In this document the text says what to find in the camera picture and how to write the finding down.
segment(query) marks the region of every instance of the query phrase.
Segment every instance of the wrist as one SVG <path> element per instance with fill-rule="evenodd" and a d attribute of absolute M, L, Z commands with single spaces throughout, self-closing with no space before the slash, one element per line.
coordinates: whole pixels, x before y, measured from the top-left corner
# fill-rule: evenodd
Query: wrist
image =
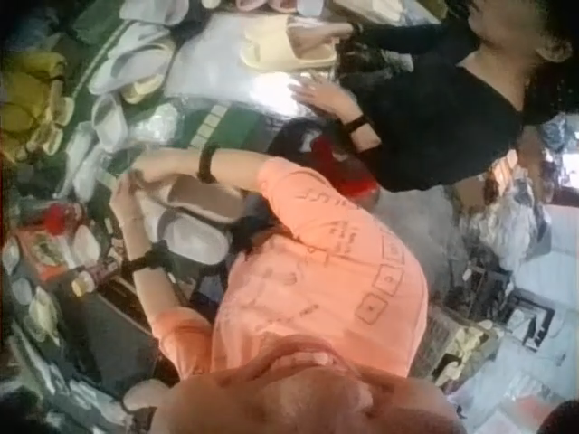
<path fill-rule="evenodd" d="M 347 39 L 354 33 L 354 26 L 350 23 L 334 23 L 328 26 L 328 37 Z"/>
<path fill-rule="evenodd" d="M 347 107 L 339 109 L 336 111 L 337 118 L 343 123 L 347 124 L 348 122 L 352 122 L 360 118 L 364 113 L 362 109 L 358 107 L 356 103 L 353 103 Z"/>

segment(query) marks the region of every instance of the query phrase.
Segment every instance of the man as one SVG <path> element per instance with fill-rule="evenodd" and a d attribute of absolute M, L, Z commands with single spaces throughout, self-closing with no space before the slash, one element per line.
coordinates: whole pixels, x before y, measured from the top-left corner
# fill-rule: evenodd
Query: man
<path fill-rule="evenodd" d="M 162 269 L 134 273 L 153 334 L 182 380 L 157 396 L 152 432 L 463 432 L 438 389 L 407 378 L 428 291 L 388 228 L 284 159 L 163 150 L 140 157 L 111 199 L 130 261 L 151 249 L 135 184 L 175 175 L 261 193 L 282 227 L 236 260 L 213 326 L 179 306 Z"/>

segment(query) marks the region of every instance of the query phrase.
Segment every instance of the beige slide sandal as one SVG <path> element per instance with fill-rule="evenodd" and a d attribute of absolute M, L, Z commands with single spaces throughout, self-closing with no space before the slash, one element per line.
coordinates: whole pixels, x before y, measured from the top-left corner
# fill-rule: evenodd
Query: beige slide sandal
<path fill-rule="evenodd" d="M 288 17 L 284 18 L 282 23 L 276 17 L 280 25 L 272 27 L 271 32 L 263 32 L 265 23 L 261 23 L 261 31 L 248 32 L 252 39 L 243 44 L 240 53 L 247 66 L 259 71 L 296 71 L 326 68 L 336 62 L 336 50 L 330 44 L 321 45 L 301 57 L 296 56 L 287 34 Z"/>
<path fill-rule="evenodd" d="M 168 208 L 180 208 L 212 222 L 231 224 L 243 214 L 242 192 L 221 184 L 204 184 L 194 176 L 179 175 L 147 193 Z"/>

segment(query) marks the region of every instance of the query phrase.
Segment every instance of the white slipper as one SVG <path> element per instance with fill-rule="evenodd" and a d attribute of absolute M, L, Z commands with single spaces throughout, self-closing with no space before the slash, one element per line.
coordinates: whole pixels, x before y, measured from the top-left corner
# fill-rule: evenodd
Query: white slipper
<path fill-rule="evenodd" d="M 321 16 L 324 0 L 298 0 L 298 12 L 303 16 Z"/>
<path fill-rule="evenodd" d="M 170 388 L 163 382 L 151 379 L 139 382 L 123 396 L 123 405 L 128 411 L 137 411 L 146 407 L 158 407 Z"/>
<path fill-rule="evenodd" d="M 20 246 L 16 237 L 8 239 L 2 248 L 2 264 L 10 276 L 20 263 Z"/>
<path fill-rule="evenodd" d="M 166 38 L 165 40 L 154 42 L 151 46 L 159 47 L 168 50 L 173 55 L 175 51 L 175 43 Z M 120 90 L 120 95 L 129 104 L 138 104 L 147 96 L 157 92 L 165 82 L 166 74 L 157 74 L 151 77 L 146 77 L 142 80 L 137 80 Z"/>
<path fill-rule="evenodd" d="M 172 57 L 173 52 L 149 44 L 108 59 L 90 79 L 89 92 L 104 95 L 153 75 L 165 75 Z"/>
<path fill-rule="evenodd" d="M 231 224 L 243 213 L 242 193 L 221 184 L 204 184 L 194 176 L 177 176 L 148 194 L 168 208 L 180 208 L 213 222 Z"/>
<path fill-rule="evenodd" d="M 90 229 L 82 224 L 74 232 L 72 240 L 72 251 L 80 265 L 91 267 L 99 262 L 100 245 Z"/>
<path fill-rule="evenodd" d="M 28 315 L 56 344 L 60 342 L 56 306 L 43 288 L 36 287 L 36 294 L 28 307 Z"/>
<path fill-rule="evenodd" d="M 332 66 L 337 59 L 332 45 L 324 44 L 297 57 L 290 44 L 285 24 L 264 34 L 259 41 L 247 41 L 240 54 L 243 62 L 260 71 L 295 71 Z"/>
<path fill-rule="evenodd" d="M 90 122 L 81 122 L 66 146 L 66 174 L 61 189 L 54 195 L 55 199 L 64 199 L 70 194 L 74 176 L 78 173 L 84 157 L 89 153 L 95 141 L 96 135 Z"/>
<path fill-rule="evenodd" d="M 119 16 L 123 20 L 176 25 L 189 12 L 189 0 L 125 0 Z"/>
<path fill-rule="evenodd" d="M 221 4 L 221 0 L 201 0 L 201 4 L 205 9 L 217 9 Z"/>
<path fill-rule="evenodd" d="M 191 215 L 168 210 L 142 192 L 138 199 L 152 242 L 165 240 L 173 253 L 204 265 L 217 265 L 225 259 L 229 241 L 222 232 Z"/>
<path fill-rule="evenodd" d="M 22 306 L 28 306 L 33 301 L 33 287 L 26 278 L 19 278 L 10 285 L 14 299 Z"/>
<path fill-rule="evenodd" d="M 117 45 L 109 51 L 109 59 L 133 52 L 169 35 L 169 31 L 159 24 L 133 23 L 120 36 Z"/>
<path fill-rule="evenodd" d="M 82 161 L 81 167 L 72 179 L 72 186 L 77 199 L 87 203 L 92 199 L 94 189 L 97 186 L 97 173 L 101 164 L 109 156 L 109 153 L 97 143 L 87 157 Z"/>
<path fill-rule="evenodd" d="M 164 75 L 154 75 L 143 80 L 135 81 L 120 91 L 121 97 L 128 104 L 138 104 L 147 96 L 157 92 L 165 82 Z"/>
<path fill-rule="evenodd" d="M 98 97 L 92 105 L 91 120 L 100 144 L 108 153 L 126 147 L 128 127 L 119 97 L 110 93 Z"/>

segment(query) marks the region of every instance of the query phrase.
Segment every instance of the black wristband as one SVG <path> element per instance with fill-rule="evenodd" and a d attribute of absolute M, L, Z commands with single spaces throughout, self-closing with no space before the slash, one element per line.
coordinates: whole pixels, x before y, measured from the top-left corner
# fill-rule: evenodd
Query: black wristband
<path fill-rule="evenodd" d="M 141 269 L 161 269 L 163 268 L 163 258 L 156 246 L 145 253 L 140 258 L 130 260 L 123 264 L 123 268 L 130 274 Z"/>
<path fill-rule="evenodd" d="M 359 116 L 358 118 L 344 124 L 344 131 L 350 135 L 367 123 L 368 118 L 365 115 Z"/>
<path fill-rule="evenodd" d="M 213 160 L 217 148 L 217 144 L 208 143 L 201 150 L 201 155 L 199 156 L 199 171 L 197 172 L 197 178 L 199 178 L 199 181 L 202 183 L 212 184 L 216 181 L 215 177 L 211 175 L 211 161 Z"/>

